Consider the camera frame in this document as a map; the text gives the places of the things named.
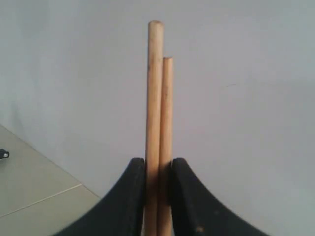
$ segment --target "wooden stick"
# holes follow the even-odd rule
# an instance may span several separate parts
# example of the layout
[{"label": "wooden stick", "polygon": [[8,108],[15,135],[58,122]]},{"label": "wooden stick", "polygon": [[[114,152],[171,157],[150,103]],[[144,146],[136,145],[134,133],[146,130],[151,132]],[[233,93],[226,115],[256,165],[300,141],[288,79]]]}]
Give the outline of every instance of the wooden stick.
[{"label": "wooden stick", "polygon": [[159,191],[157,236],[171,236],[171,208],[168,201],[169,171],[173,139],[173,58],[163,59],[161,127],[159,149]]},{"label": "wooden stick", "polygon": [[149,22],[146,130],[145,236],[157,235],[158,160],[161,115],[164,25]]}]

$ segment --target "black rubber pad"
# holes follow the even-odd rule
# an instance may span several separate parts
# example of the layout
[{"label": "black rubber pad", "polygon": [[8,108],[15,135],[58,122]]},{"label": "black rubber pad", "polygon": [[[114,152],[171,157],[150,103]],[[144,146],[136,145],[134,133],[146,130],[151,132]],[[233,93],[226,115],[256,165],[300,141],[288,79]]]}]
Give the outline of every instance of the black rubber pad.
[{"label": "black rubber pad", "polygon": [[169,195],[176,236],[267,236],[220,203],[185,159],[173,160]]},{"label": "black rubber pad", "polygon": [[134,158],[118,182],[94,208],[55,236],[139,236],[144,187],[144,160]]}]

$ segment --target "white wall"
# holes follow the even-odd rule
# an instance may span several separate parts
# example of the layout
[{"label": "white wall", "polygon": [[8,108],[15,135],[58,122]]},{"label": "white wall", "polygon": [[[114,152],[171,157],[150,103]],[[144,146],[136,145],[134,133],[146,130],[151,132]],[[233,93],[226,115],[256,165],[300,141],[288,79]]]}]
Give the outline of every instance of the white wall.
[{"label": "white wall", "polygon": [[313,236],[314,15],[310,0],[0,0],[0,124],[104,195],[144,157],[160,19],[174,156],[255,226]]}]

